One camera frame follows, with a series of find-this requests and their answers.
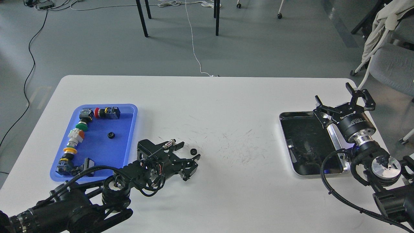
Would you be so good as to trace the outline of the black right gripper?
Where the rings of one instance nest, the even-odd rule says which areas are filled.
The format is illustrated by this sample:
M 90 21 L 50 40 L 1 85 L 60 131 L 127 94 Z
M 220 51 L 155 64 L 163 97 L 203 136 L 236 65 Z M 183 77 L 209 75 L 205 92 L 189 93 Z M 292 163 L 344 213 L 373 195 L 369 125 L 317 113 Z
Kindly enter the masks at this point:
M 376 128 L 364 113 L 365 111 L 374 111 L 376 102 L 367 89 L 355 90 L 349 83 L 346 83 L 345 86 L 352 96 L 348 105 L 339 105 L 335 108 L 325 106 L 318 95 L 316 95 L 317 105 L 313 113 L 322 124 L 322 128 L 336 124 L 345 141 L 354 143 L 353 135 L 355 133 L 365 130 L 373 135 L 376 132 Z M 357 105 L 359 98 L 363 99 L 364 107 Z

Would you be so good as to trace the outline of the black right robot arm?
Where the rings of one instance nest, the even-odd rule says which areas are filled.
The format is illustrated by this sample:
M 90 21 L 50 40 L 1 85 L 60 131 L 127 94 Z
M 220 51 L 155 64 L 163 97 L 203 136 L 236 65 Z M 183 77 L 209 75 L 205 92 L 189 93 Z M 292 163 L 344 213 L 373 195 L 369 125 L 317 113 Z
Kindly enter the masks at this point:
M 351 100 L 336 107 L 326 106 L 318 96 L 316 108 L 312 111 L 323 128 L 334 124 L 347 143 L 349 149 L 331 152 L 322 161 L 320 176 L 328 193 L 340 202 L 379 221 L 413 232 L 413 158 L 405 156 L 398 160 L 383 149 L 372 136 L 376 132 L 374 124 L 367 117 L 367 111 L 376 107 L 367 89 L 355 90 L 349 83 L 346 88 Z M 373 190 L 373 198 L 380 213 L 366 210 L 345 199 L 336 192 L 325 176 L 325 164 L 335 155 L 344 154 L 350 162 L 354 179 Z

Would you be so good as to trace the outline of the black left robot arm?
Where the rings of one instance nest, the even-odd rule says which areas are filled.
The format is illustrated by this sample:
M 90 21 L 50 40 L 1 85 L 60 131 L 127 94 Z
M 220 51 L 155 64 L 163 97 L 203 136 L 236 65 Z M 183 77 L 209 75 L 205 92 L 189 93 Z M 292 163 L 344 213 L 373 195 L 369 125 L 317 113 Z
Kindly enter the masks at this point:
M 186 181 L 195 173 L 201 155 L 191 149 L 192 158 L 179 158 L 174 152 L 183 146 L 174 139 L 160 144 L 141 140 L 138 159 L 123 168 L 88 168 L 34 207 L 12 217 L 1 213 L 1 232 L 100 233 L 120 224 L 133 215 L 128 208 L 132 188 L 151 197 L 171 176 L 179 174 Z

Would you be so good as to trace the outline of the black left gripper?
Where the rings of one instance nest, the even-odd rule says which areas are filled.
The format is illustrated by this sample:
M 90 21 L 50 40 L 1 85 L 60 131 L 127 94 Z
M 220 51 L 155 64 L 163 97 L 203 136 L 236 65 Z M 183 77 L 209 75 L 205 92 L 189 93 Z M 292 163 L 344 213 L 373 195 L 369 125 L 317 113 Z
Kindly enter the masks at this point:
M 165 169 L 177 159 L 174 151 L 181 149 L 185 142 L 176 143 L 166 141 L 154 144 L 148 139 L 143 139 L 137 144 L 138 159 L 125 166 L 125 186 L 136 189 L 161 189 L 164 182 L 175 171 Z M 179 171 L 183 181 L 187 181 L 197 171 L 198 161 L 201 155 L 197 154 L 191 159 L 181 158 L 178 161 Z

